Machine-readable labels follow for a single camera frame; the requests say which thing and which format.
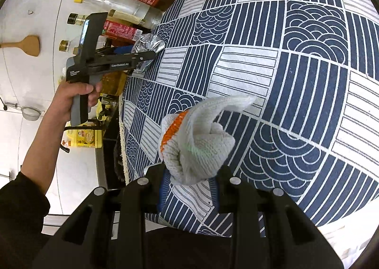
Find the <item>white tile wall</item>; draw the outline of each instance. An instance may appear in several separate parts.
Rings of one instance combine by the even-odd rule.
[[[56,163],[63,214],[72,214],[79,204],[99,186],[94,148],[60,150]]]
[[[0,110],[1,142],[0,173],[11,171],[12,178],[18,173],[18,141],[20,139],[22,114]]]
[[[1,10],[4,42],[40,37],[41,53],[28,56],[18,48],[3,49],[8,75],[16,97],[52,100],[52,51],[56,16],[61,0],[6,0]]]
[[[62,68],[70,56],[58,51],[59,43],[81,32],[80,27],[66,24],[71,12],[90,14],[98,10],[73,0],[6,0],[0,10],[1,41],[16,42],[27,35],[39,35],[41,54],[31,57],[18,49],[0,49],[0,97],[3,100],[40,110],[49,107]],[[14,170],[16,175],[41,119],[29,122],[16,110],[0,110],[0,122],[3,132],[0,156],[7,157],[5,169]],[[61,151],[47,193],[50,213],[71,214],[97,186],[94,149],[72,148],[69,154]]]

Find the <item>wave pattern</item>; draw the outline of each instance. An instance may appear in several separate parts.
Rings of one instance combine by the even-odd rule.
[[[260,123],[237,174],[258,189],[281,187],[296,201],[324,156],[311,144]]]
[[[225,6],[199,13],[191,44],[223,43],[229,29],[234,7]]]
[[[289,1],[283,48],[347,64],[349,52],[343,11]]]
[[[185,111],[186,109],[194,106],[202,100],[203,99],[198,96],[190,95],[182,91],[176,90],[172,97],[167,114],[175,114]]]

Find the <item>patterned tablecloth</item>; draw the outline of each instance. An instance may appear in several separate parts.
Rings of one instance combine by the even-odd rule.
[[[159,161],[166,114],[248,93],[258,98],[243,114],[217,118],[236,140],[235,176],[283,188],[317,226],[363,208],[379,193],[378,24],[370,0],[177,0],[154,31],[167,48],[122,96],[126,174]],[[211,190],[167,178],[148,218],[230,236]]]

